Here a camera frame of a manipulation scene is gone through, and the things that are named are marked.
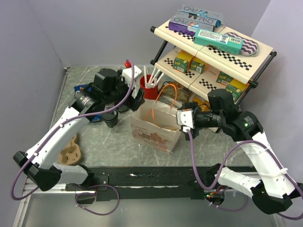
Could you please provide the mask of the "black coffee cup lid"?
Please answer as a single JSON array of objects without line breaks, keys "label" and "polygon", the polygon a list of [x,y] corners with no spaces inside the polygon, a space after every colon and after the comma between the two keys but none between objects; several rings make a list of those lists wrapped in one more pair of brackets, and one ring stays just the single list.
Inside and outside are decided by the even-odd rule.
[{"label": "black coffee cup lid", "polygon": [[118,122],[118,111],[114,110],[112,112],[103,113],[101,118],[106,123],[115,123]]},{"label": "black coffee cup lid", "polygon": [[129,107],[126,105],[121,105],[117,108],[117,111],[119,113],[125,113],[125,112],[129,111]]}]

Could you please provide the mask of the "brown paper takeout bag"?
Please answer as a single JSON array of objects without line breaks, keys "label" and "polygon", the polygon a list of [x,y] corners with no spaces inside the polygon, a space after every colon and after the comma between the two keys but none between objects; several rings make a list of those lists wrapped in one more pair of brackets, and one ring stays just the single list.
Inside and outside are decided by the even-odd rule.
[{"label": "brown paper takeout bag", "polygon": [[171,154],[181,131],[177,125],[176,99],[168,105],[155,100],[145,102],[130,115],[134,141],[167,155]]}]

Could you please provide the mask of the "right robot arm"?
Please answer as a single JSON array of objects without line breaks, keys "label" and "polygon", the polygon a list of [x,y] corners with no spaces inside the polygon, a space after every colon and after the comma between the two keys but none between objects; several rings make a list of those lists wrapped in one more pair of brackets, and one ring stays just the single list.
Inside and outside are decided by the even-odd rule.
[{"label": "right robot arm", "polygon": [[[303,185],[288,174],[287,168],[274,154],[257,117],[241,111],[234,103],[232,94],[225,89],[208,93],[209,111],[202,111],[197,102],[183,103],[176,113],[177,125],[190,141],[194,175],[204,190],[226,186],[252,199],[263,213],[278,214],[292,206],[292,199],[303,196]],[[230,136],[236,145],[227,152],[222,163],[216,164],[201,179],[196,166],[193,139],[203,128],[219,128]],[[225,163],[236,148],[241,147],[250,159],[258,178],[235,172]]]}]

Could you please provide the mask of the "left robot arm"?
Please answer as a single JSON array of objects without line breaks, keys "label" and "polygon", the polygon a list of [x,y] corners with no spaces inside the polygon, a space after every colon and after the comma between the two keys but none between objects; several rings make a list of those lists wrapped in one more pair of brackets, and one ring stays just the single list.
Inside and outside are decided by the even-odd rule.
[{"label": "left robot arm", "polygon": [[136,111],[144,102],[142,89],[132,97],[139,74],[136,66],[127,68],[126,72],[108,68],[98,71],[93,82],[75,93],[48,133],[28,151],[18,151],[14,155],[21,172],[42,191],[50,190],[58,183],[73,183],[83,190],[90,189],[94,173],[84,165],[60,165],[56,163],[58,155],[95,116],[113,112],[122,105]]}]

